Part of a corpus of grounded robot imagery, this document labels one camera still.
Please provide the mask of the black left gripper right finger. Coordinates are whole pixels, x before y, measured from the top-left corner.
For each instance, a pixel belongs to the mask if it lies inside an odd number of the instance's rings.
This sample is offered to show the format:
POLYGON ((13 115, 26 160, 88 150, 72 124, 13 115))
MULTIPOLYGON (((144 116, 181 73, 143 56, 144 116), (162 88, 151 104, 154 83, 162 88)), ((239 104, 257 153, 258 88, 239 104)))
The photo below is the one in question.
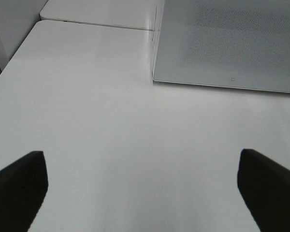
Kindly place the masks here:
POLYGON ((290 170, 253 149, 240 154, 237 187, 262 232, 290 232, 290 170))

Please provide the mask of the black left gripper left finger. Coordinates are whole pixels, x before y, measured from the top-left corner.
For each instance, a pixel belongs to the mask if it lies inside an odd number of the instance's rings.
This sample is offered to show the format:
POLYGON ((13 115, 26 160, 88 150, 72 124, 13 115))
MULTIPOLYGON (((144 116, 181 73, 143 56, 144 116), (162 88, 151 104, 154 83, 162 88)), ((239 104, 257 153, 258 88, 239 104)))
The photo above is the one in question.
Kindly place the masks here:
POLYGON ((32 151, 0 170, 0 232, 27 232, 48 191, 44 153, 32 151))

